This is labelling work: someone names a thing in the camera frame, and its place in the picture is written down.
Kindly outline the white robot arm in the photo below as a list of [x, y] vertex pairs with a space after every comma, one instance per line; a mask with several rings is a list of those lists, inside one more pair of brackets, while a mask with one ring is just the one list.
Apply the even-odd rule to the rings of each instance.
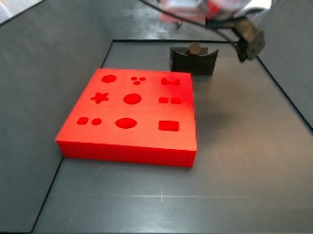
[[163, 11], [203, 23], [241, 16], [255, 16], [269, 10], [273, 0], [158, 0]]

